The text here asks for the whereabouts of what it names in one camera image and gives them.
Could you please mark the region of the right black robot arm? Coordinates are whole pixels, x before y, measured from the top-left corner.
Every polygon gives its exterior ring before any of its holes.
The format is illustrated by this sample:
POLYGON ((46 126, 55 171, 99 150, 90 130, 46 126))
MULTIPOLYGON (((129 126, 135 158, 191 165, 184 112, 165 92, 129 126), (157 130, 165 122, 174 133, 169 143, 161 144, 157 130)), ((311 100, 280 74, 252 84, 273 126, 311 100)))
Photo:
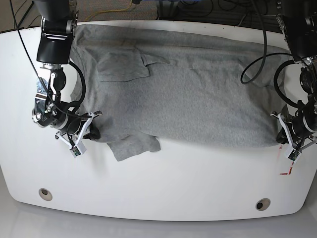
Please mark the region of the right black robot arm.
POLYGON ((42 16, 41 38, 37 61, 37 94, 32 111, 33 121, 41 127, 51 126, 60 135, 74 135, 81 129, 83 117, 76 111, 84 101, 86 84, 79 67, 70 61, 70 51, 78 21, 75 0, 37 0, 35 5, 42 16), (63 102, 61 92, 66 86, 62 65, 71 65, 79 74, 82 92, 78 100, 63 102))

